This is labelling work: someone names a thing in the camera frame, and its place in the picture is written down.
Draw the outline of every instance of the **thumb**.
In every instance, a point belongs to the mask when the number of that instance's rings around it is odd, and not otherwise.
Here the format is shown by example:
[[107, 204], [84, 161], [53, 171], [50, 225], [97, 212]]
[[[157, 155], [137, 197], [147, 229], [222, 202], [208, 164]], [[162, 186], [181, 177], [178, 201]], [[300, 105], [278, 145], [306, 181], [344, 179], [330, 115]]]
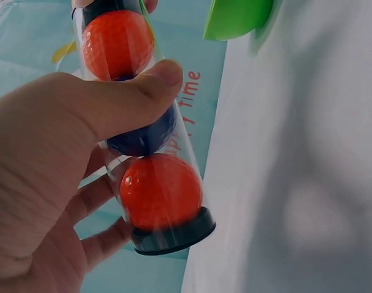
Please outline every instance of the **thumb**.
[[178, 95], [183, 71], [176, 62], [162, 60], [129, 81], [84, 83], [75, 114], [101, 141], [155, 122]]

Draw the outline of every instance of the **blue golf ball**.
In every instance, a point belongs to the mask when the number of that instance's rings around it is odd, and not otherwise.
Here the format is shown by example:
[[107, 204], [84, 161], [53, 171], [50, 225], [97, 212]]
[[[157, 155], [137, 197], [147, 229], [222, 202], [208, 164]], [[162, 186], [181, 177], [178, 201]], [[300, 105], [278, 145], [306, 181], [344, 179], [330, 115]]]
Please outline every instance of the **blue golf ball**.
[[121, 76], [120, 78], [115, 78], [115, 81], [127, 81], [129, 79], [133, 79], [135, 78], [134, 75], [131, 75], [131, 76]]
[[160, 150], [170, 139], [176, 127], [176, 110], [173, 106], [156, 122], [107, 139], [107, 146], [125, 156], [149, 156]]

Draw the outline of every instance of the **plastic packaging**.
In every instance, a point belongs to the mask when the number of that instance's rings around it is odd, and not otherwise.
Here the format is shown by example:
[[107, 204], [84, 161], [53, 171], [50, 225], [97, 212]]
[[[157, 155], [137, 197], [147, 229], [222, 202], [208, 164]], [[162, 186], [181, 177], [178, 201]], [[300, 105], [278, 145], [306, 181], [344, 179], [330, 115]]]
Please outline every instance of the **plastic packaging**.
[[[73, 9], [72, 19], [84, 79], [132, 79], [162, 59], [142, 1], [97, 0]], [[134, 227], [138, 253], [182, 250], [214, 231], [176, 102], [153, 124], [101, 145], [114, 194]], [[119, 176], [126, 159], [132, 163]]]

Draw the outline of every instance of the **yellow pattern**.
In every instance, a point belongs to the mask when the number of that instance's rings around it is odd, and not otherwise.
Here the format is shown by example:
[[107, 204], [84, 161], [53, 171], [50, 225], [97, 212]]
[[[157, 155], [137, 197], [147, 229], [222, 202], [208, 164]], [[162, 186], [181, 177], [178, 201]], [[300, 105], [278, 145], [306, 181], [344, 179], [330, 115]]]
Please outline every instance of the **yellow pattern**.
[[66, 55], [69, 55], [73, 52], [77, 51], [76, 42], [72, 41], [69, 44], [66, 44], [59, 48], [57, 51], [54, 52], [51, 62], [58, 63], [60, 62]]

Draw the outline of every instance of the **light blue bag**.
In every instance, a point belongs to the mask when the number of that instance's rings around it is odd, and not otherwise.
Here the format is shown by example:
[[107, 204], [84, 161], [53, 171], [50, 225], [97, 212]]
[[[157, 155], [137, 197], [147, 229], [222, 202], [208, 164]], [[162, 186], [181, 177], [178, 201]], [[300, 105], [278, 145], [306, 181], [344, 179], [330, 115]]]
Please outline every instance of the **light blue bag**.
[[[226, 43], [202, 40], [209, 8], [210, 0], [159, 0], [151, 16], [162, 53], [177, 59], [184, 68], [178, 103], [202, 174], [226, 49]], [[0, 96], [50, 72], [79, 70], [70, 14], [69, 0], [21, 0], [2, 5]], [[200, 78], [192, 80], [189, 74]], [[83, 220], [76, 230], [81, 238], [88, 237], [107, 228], [120, 214], [119, 205], [112, 200]], [[166, 256], [140, 256], [128, 244], [87, 276], [82, 291], [180, 292], [187, 256], [188, 250]]]

